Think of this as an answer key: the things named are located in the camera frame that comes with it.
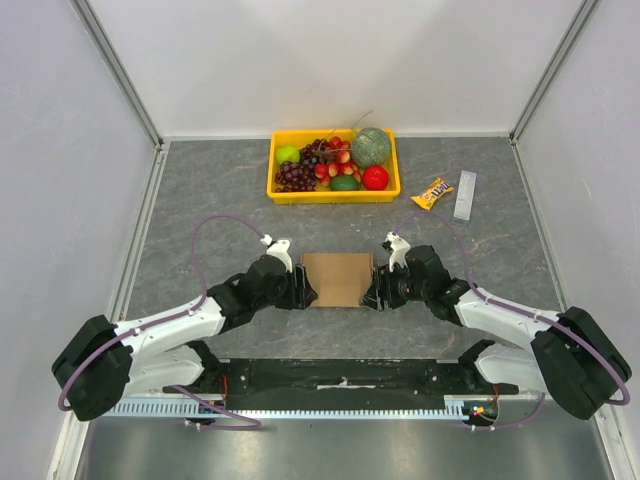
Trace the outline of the brown cardboard box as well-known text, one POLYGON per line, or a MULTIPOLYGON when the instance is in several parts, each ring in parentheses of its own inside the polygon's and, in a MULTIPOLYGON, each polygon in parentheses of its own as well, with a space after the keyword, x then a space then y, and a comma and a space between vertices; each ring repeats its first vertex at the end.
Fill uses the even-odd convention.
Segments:
POLYGON ((304 253, 301 263, 317 298, 315 308, 358 308, 372 283, 370 253, 304 253))

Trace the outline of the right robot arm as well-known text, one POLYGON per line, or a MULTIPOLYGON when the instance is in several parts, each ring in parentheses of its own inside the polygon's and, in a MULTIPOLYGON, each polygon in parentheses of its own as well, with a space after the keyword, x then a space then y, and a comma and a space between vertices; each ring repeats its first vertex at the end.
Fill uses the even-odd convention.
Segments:
POLYGON ((587 311, 538 310, 496 297, 451 276, 429 245, 392 250, 361 302, 377 311, 421 302, 440 320, 500 338, 458 368, 469 393, 510 384, 544 394, 582 420, 614 403, 616 393, 629 400, 631 367, 587 311))

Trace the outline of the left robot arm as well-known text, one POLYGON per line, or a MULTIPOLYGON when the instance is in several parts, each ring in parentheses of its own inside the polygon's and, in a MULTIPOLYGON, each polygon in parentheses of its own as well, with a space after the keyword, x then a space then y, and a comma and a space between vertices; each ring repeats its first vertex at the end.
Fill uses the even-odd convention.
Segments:
POLYGON ((204 339, 243 326, 266 308, 304 310, 317 297, 303 265, 263 255, 246 272, 179 307, 117 323, 94 316, 52 364, 61 388, 58 407, 89 421, 123 398, 154 389, 211 392, 220 371, 204 352, 204 339))

